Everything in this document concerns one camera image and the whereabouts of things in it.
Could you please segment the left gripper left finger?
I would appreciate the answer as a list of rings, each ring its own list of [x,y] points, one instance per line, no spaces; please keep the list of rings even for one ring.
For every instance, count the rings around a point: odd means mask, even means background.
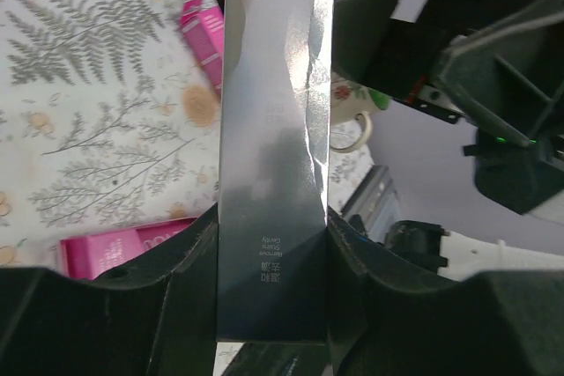
[[[212,374],[217,235],[217,211],[209,209],[94,280],[2,269],[2,374]]]

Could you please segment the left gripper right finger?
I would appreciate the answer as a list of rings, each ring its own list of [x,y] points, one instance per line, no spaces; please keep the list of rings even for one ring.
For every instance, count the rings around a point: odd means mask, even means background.
[[[327,322],[337,375],[560,375],[563,275],[487,271],[455,282],[327,228]]]

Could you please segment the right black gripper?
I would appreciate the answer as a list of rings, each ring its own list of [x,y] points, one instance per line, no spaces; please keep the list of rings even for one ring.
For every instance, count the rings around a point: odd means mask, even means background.
[[[336,0],[333,63],[448,123],[563,120],[563,0]]]

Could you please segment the silver toothpaste box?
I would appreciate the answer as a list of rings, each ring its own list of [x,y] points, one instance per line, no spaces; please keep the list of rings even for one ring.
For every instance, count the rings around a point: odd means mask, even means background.
[[[225,0],[217,338],[318,343],[334,0]]]

